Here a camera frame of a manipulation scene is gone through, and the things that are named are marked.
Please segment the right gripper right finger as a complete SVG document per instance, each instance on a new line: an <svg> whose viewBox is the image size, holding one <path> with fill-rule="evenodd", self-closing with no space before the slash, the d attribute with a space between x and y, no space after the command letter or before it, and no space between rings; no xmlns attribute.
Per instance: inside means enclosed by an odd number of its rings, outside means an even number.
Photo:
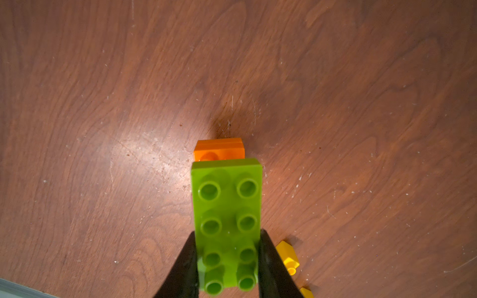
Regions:
<svg viewBox="0 0 477 298"><path fill-rule="evenodd" d="M260 298L303 298L283 264L269 234L260 231L258 244L258 289Z"/></svg>

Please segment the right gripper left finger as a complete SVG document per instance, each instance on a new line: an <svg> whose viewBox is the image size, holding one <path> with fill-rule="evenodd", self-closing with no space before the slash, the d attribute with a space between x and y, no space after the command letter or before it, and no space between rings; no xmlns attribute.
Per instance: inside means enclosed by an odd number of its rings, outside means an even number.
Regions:
<svg viewBox="0 0 477 298"><path fill-rule="evenodd" d="M154 298L198 298L199 274L195 233L191 232Z"/></svg>

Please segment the green long lego brick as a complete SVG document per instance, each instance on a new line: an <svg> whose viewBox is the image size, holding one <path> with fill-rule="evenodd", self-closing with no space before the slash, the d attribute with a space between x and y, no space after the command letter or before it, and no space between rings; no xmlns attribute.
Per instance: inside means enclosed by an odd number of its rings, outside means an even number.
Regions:
<svg viewBox="0 0 477 298"><path fill-rule="evenodd" d="M199 288L210 296L257 284L262 175L255 158L192 165Z"/></svg>

